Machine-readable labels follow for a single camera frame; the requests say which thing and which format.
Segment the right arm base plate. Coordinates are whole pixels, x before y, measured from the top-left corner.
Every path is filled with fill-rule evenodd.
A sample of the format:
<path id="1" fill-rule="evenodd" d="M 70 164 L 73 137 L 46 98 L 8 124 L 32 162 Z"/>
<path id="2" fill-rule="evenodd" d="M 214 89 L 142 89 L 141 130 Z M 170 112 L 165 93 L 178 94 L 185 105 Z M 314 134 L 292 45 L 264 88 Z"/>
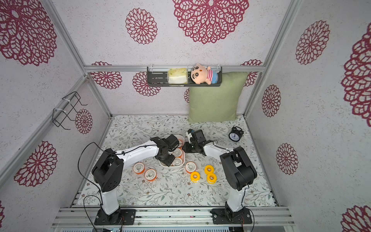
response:
<path id="1" fill-rule="evenodd" d="M 213 208 L 210 213 L 212 214 L 213 224 L 253 224 L 255 217 L 252 215 L 250 209 L 242 207 L 237 212 L 231 210 L 228 204 L 225 208 Z"/>

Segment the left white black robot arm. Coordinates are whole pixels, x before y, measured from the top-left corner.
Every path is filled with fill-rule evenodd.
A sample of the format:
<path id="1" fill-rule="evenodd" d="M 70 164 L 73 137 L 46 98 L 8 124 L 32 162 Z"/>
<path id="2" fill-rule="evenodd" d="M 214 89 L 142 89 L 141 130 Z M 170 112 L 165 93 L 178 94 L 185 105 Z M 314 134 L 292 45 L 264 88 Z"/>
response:
<path id="1" fill-rule="evenodd" d="M 106 149 L 92 169 L 94 181 L 101 191 L 101 208 L 110 216 L 119 209 L 116 188 L 121 182 L 123 170 L 146 158 L 154 157 L 170 166 L 175 160 L 172 154 L 178 148 L 178 139 L 152 138 L 144 144 L 126 150 Z"/>

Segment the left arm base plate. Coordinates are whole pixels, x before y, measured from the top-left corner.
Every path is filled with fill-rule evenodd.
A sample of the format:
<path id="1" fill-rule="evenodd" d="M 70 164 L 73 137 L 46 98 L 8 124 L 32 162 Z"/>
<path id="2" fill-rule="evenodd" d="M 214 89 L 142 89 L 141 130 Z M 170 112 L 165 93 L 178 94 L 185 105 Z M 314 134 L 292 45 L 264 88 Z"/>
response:
<path id="1" fill-rule="evenodd" d="M 121 209 L 119 208 L 111 215 L 108 215 L 101 208 L 98 210 L 94 225 L 108 226 L 108 225 L 133 225 L 136 216 L 135 209 Z"/>

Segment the white plastic storage box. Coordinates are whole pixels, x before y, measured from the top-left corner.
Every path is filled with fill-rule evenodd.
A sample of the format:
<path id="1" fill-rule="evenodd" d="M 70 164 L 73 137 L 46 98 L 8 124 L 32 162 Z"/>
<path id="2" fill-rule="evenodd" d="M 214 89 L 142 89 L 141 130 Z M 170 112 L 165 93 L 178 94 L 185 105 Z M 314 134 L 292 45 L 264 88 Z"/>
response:
<path id="1" fill-rule="evenodd" d="M 172 153 L 175 156 L 175 160 L 172 162 L 170 166 L 165 165 L 161 161 L 159 161 L 160 166 L 167 169 L 177 169 L 184 166 L 185 163 L 185 152 L 182 150 L 182 147 L 185 143 L 185 138 L 182 135 L 175 134 L 179 141 L 178 148 Z"/>

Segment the orange tape roll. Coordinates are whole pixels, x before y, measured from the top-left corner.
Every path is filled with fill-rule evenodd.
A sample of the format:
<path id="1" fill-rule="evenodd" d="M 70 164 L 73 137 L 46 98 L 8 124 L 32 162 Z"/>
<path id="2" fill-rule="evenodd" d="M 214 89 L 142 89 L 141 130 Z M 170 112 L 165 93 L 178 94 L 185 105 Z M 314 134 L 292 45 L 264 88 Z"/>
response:
<path id="1" fill-rule="evenodd" d="M 142 162 L 138 162 L 133 166 L 133 172 L 137 175 L 141 175 L 145 172 L 146 168 Z"/>
<path id="2" fill-rule="evenodd" d="M 157 178 L 157 172 L 156 170 L 154 169 L 148 169 L 146 172 L 145 172 L 145 179 L 149 182 L 152 182 L 154 180 L 156 180 Z"/>
<path id="3" fill-rule="evenodd" d="M 178 144 L 178 148 L 181 148 L 183 145 L 184 145 L 184 141 L 183 140 L 178 140 L 179 141 L 179 144 Z"/>
<path id="4" fill-rule="evenodd" d="M 180 157 L 183 155 L 183 150 L 180 149 L 180 148 L 177 148 L 175 151 L 172 152 L 172 154 L 173 154 L 176 158 L 180 158 Z"/>
<path id="5" fill-rule="evenodd" d="M 182 163 L 183 163 L 183 160 L 181 158 L 175 158 L 172 163 L 172 166 L 181 166 Z"/>
<path id="6" fill-rule="evenodd" d="M 187 173 L 191 174 L 197 170 L 197 165 L 196 163 L 189 161 L 185 165 L 185 170 Z"/>

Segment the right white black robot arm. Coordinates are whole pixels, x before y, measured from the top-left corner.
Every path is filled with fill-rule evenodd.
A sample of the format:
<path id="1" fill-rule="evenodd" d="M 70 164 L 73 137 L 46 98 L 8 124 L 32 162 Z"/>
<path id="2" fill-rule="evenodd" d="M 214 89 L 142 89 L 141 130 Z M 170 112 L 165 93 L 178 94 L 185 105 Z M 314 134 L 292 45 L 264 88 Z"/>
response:
<path id="1" fill-rule="evenodd" d="M 245 192 L 258 176 L 245 150 L 242 147 L 224 148 L 210 141 L 201 144 L 186 142 L 182 150 L 185 153 L 200 153 L 221 162 L 224 175 L 231 187 L 224 216 L 229 220 L 241 216 L 244 211 Z"/>

